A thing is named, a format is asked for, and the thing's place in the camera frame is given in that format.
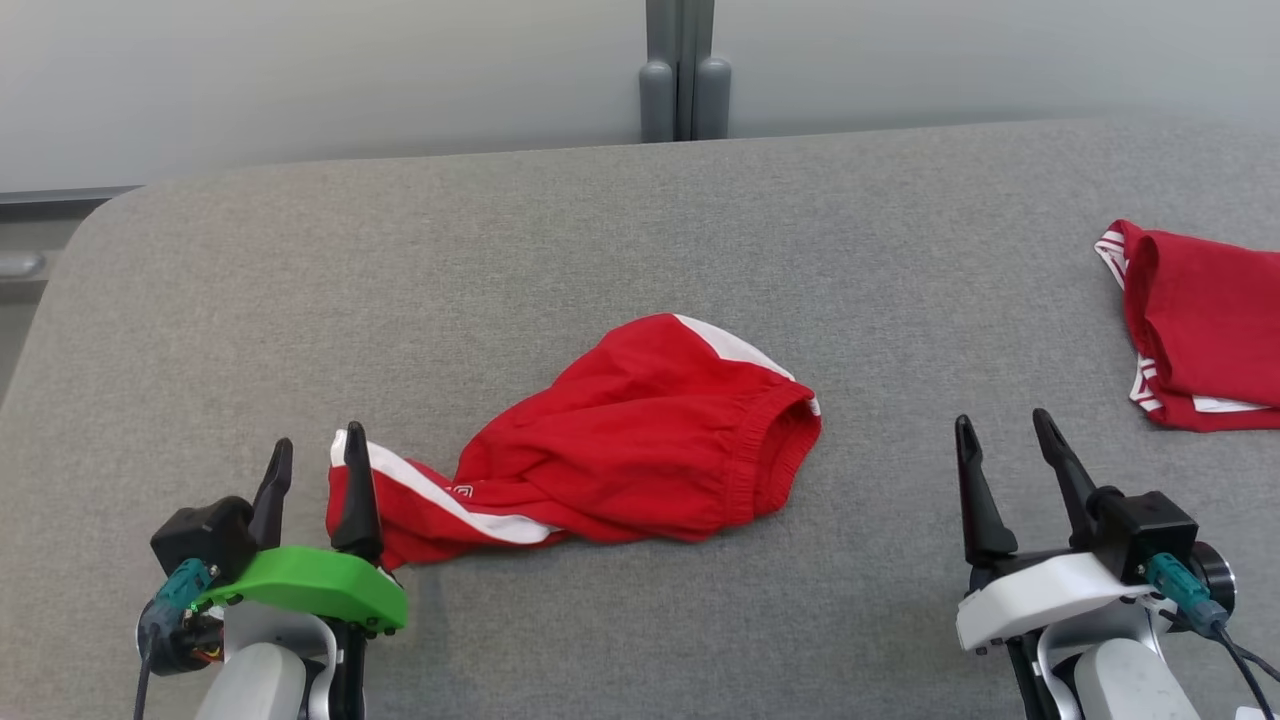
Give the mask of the red and white shorts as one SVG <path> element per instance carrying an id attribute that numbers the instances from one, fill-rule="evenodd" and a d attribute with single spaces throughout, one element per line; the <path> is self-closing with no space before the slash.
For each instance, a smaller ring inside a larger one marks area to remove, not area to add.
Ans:
<path id="1" fill-rule="evenodd" d="M 1280 251 L 1114 222 L 1094 242 L 1123 291 L 1130 401 L 1156 425 L 1280 430 Z"/>

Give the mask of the red shorts with white stripes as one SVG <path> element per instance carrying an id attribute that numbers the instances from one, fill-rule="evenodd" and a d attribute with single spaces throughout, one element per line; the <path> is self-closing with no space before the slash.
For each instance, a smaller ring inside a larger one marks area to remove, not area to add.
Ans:
<path id="1" fill-rule="evenodd" d="M 452 477 L 370 443 L 381 561 L 703 542 L 780 511 L 820 432 L 815 392 L 759 348 L 695 318 L 640 318 L 489 421 Z"/>

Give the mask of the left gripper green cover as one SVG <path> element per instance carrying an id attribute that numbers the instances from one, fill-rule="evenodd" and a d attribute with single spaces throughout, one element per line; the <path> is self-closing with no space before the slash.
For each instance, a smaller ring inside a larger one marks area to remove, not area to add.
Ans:
<path id="1" fill-rule="evenodd" d="M 197 606 L 229 606 L 234 600 L 355 624 L 369 632 L 399 632 L 408 624 L 408 598 L 394 578 L 370 562 L 384 552 L 378 493 L 367 437 L 349 421 L 338 443 L 334 471 L 346 473 L 332 550 L 280 547 L 284 498 L 291 489 L 293 445 L 280 438 L 252 502 L 250 534 L 259 550 L 234 582 L 206 589 Z"/>

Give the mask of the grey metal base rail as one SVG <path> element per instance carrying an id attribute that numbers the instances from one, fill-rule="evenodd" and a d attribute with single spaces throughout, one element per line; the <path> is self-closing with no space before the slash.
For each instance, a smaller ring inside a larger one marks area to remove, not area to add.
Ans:
<path id="1" fill-rule="evenodd" d="M 138 187 L 138 184 L 128 184 L 0 192 L 0 223 L 83 220 L 105 202 Z"/>

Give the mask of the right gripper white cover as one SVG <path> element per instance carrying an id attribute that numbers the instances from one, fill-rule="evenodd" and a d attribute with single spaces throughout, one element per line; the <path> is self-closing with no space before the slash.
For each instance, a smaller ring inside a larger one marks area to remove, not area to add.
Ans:
<path id="1" fill-rule="evenodd" d="M 1089 498 L 1097 486 L 1043 407 L 1032 423 L 1044 461 L 1053 469 L 1071 527 L 1069 546 L 1088 550 L 1094 538 Z M 968 415 L 955 420 L 957 483 L 965 561 L 992 566 L 1018 552 L 1015 534 L 1005 527 L 983 470 L 983 451 Z M 991 641 L 1006 641 L 1079 615 L 1121 597 L 1148 594 L 1151 584 L 1128 585 L 1093 553 L 1068 553 L 992 580 L 957 606 L 955 628 L 960 647 L 972 652 Z"/>

